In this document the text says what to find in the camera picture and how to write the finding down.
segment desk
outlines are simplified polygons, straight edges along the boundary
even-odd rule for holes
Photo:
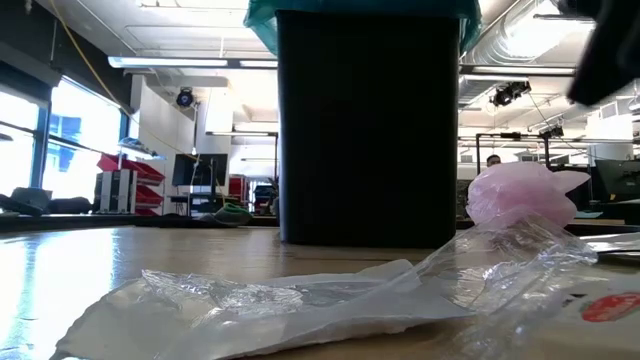
[[[217,274],[234,281],[356,272],[430,250],[281,244],[277,229],[102,228],[0,236],[0,358],[47,359],[87,306],[142,269]],[[617,268],[593,268],[607,272]],[[638,272],[638,269],[623,268]],[[294,349],[260,360],[415,359],[435,356],[458,324]]]

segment black trash can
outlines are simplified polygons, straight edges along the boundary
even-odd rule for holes
[[[282,240],[455,234],[460,21],[278,11]]]

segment cable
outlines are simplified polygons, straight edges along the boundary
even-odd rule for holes
[[[149,131],[149,129],[146,129],[146,128],[142,127],[142,124],[140,124],[139,121],[136,121],[133,118],[133,116],[129,113],[129,111],[127,111],[127,109],[122,105],[122,103],[118,99],[116,99],[115,96],[113,96],[113,93],[109,90],[109,88],[104,83],[104,81],[102,81],[102,78],[100,77],[100,75],[98,75],[98,72],[93,68],[93,65],[91,65],[91,62],[89,62],[89,59],[87,59],[86,55],[84,54],[84,51],[82,51],[82,49],[80,48],[80,45],[78,45],[78,42],[76,41],[75,36],[73,36],[73,33],[71,32],[71,30],[67,26],[67,22],[62,17],[62,14],[60,14],[60,11],[58,10],[58,7],[56,6],[55,0],[49,0],[49,3],[51,4],[51,7],[52,7],[53,11],[56,14],[56,17],[58,18],[58,20],[60,20],[60,24],[62,24],[62,28],[64,29],[65,33],[67,33],[67,36],[69,36],[69,40],[71,40],[71,43],[76,48],[76,51],[78,51],[78,54],[80,55],[80,57],[82,58],[84,63],[87,65],[89,70],[91,70],[91,73],[96,78],[96,80],[98,81],[100,86],[104,89],[104,91],[109,95],[111,100],[114,103],[118,104],[118,106],[120,106],[120,109],[122,109],[122,111],[129,117],[129,119],[131,121],[133,121],[134,123],[138,124],[138,127],[140,129],[144,130],[145,132],[147,132],[147,134],[151,135],[151,137],[153,137],[154,139],[158,140],[160,143],[168,146],[169,148],[175,150],[177,154],[186,155],[187,157],[190,157],[191,159],[199,161],[193,155],[184,153],[182,150],[177,149],[176,147],[172,146],[171,144],[168,144],[166,141],[160,139],[153,132]],[[220,187],[220,183],[218,182],[218,179],[216,178],[216,189],[214,189],[214,193],[216,192],[218,187]],[[224,206],[224,204],[225,204],[225,195],[222,193],[222,190],[220,191],[220,196],[222,197],[222,204]]]
[[[528,93],[528,95],[531,98],[531,102],[533,102],[533,106],[535,106],[536,110],[538,110],[538,114],[540,114],[540,117],[542,118],[542,121],[544,121],[544,123],[547,124],[548,127],[552,127],[552,125],[547,121],[547,118],[542,113],[542,110],[540,110],[540,108],[538,107],[538,104],[536,104],[536,101],[533,99],[533,95],[531,95],[530,92]],[[577,151],[578,154],[576,154],[576,155],[586,155],[587,157],[595,159],[595,160],[608,160],[608,161],[618,161],[618,162],[634,161],[634,160],[614,160],[614,159],[607,159],[607,158],[603,158],[603,157],[600,157],[600,156],[592,155],[592,154],[589,154],[585,150],[578,149],[577,147],[571,145],[569,142],[567,142],[565,139],[563,139],[561,137],[559,137],[558,139],[560,139],[560,141],[562,141],[568,147],[570,147],[573,150]]]

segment plastic bag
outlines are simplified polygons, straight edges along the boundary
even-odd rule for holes
[[[564,227],[576,216],[576,206],[565,194],[589,180],[575,171],[551,172],[545,166],[517,162],[495,165],[478,175],[469,185],[467,213],[480,224],[522,208],[537,213]],[[526,211],[502,216],[500,226],[517,221]]]
[[[271,53],[277,55],[277,10],[318,13],[442,16],[461,19],[461,52],[480,35],[478,0],[250,0],[244,25],[252,29]]]
[[[256,284],[145,271],[89,307],[53,358],[228,359],[490,314],[456,338],[465,350],[456,356],[474,358],[510,346],[517,327],[575,283],[572,270],[594,261],[585,243],[533,215],[469,229],[416,266]]]

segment pink plastic bag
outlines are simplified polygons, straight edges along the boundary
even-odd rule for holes
[[[469,185],[467,213],[476,224],[481,224],[506,213],[521,217],[533,212],[564,227],[577,212],[565,194],[587,180],[587,174],[575,171],[553,173],[537,163],[494,165]],[[515,208],[523,211],[509,212]],[[513,215],[508,217],[497,223],[508,226],[519,220]]]

